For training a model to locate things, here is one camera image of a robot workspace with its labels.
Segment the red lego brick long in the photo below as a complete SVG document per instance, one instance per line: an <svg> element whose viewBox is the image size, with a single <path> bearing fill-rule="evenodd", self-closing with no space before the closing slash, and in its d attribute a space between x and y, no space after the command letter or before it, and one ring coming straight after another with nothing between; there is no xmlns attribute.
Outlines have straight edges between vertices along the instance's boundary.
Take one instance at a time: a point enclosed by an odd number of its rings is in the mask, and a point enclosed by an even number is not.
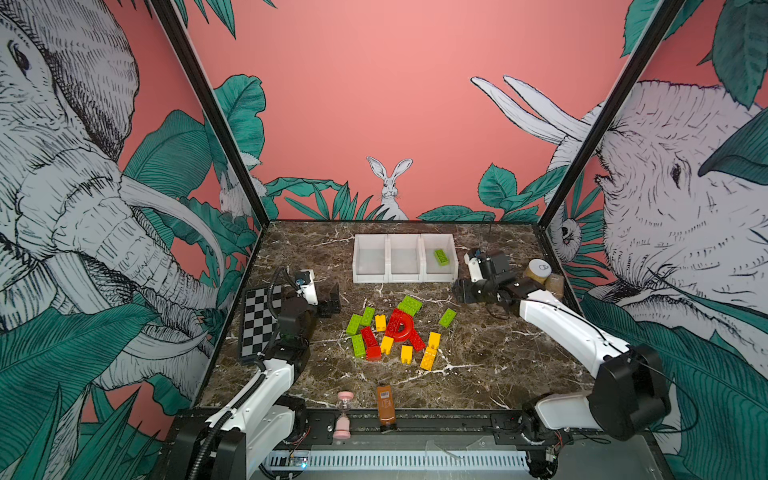
<svg viewBox="0 0 768 480"><path fill-rule="evenodd" d="M423 351L426 348L424 341L416 330L412 330L410 332L407 341L410 343L415 352Z"/></svg>

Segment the red arch lego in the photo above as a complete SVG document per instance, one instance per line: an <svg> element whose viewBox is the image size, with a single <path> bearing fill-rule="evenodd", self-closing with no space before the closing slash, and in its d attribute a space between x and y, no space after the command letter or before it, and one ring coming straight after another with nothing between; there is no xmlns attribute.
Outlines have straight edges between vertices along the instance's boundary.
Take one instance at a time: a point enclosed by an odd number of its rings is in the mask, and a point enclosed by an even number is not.
<svg viewBox="0 0 768 480"><path fill-rule="evenodd" d="M413 317L410 314L396 308L393 310L392 315L390 316L385 334L392 338L394 342L404 342L410 337L413 329Z"/></svg>

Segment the yellow lego long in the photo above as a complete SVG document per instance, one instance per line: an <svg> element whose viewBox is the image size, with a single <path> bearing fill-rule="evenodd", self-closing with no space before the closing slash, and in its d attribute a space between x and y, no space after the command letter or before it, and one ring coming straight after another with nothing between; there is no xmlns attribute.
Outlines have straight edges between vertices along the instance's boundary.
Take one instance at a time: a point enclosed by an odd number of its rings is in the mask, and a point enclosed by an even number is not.
<svg viewBox="0 0 768 480"><path fill-rule="evenodd" d="M419 367L425 371L432 371L434 363L437 357L437 351L432 348L427 348L423 352L423 357Z"/></svg>

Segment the yellow lego small bottom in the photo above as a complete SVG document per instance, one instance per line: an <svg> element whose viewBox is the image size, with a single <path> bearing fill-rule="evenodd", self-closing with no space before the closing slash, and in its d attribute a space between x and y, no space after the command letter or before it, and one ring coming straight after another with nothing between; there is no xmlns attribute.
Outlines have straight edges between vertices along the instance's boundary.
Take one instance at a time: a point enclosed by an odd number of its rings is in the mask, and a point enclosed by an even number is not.
<svg viewBox="0 0 768 480"><path fill-rule="evenodd" d="M413 362L413 347L410 345L403 345L401 347L400 361L404 365L411 365Z"/></svg>

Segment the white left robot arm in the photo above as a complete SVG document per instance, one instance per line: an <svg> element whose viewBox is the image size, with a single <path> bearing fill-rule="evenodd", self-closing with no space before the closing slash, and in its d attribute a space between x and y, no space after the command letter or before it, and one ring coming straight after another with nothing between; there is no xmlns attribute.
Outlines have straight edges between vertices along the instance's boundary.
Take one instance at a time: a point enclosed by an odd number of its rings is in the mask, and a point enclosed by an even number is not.
<svg viewBox="0 0 768 480"><path fill-rule="evenodd" d="M258 370L220 410L197 411L180 428L166 478L249 479L276 446L301 441L309 432L306 405L287 392L307 364L317 320L340 311L337 287L326 300L312 282L291 295L269 284L248 291L239 352Z"/></svg>

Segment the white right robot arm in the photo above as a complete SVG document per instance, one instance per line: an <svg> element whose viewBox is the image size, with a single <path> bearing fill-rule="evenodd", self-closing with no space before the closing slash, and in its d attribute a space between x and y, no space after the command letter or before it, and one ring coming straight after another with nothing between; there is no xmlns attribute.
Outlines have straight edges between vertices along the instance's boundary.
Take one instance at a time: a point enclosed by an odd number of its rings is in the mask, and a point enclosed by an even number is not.
<svg viewBox="0 0 768 480"><path fill-rule="evenodd" d="M464 261L470 276L453 286L459 302L498 305L516 314L566 349L594 380L589 391L546 394L526 406L520 430L528 442L572 429L628 440L671 412L659 354L630 345L567 307L561 300L564 279L549 263L534 259L516 276L501 252L477 250Z"/></svg>

